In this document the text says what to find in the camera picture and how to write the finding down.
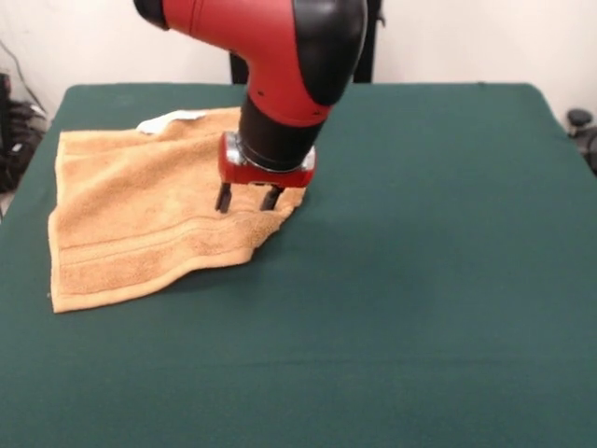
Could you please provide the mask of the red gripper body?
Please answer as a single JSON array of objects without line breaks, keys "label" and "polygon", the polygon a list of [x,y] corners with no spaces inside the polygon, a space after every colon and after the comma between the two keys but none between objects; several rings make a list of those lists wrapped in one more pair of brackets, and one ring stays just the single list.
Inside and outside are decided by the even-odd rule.
[{"label": "red gripper body", "polygon": [[236,132],[224,132],[219,139],[217,167],[221,181],[225,184],[306,188],[315,173],[316,148],[310,149],[297,169],[274,172],[257,166],[243,155],[240,138]]}]

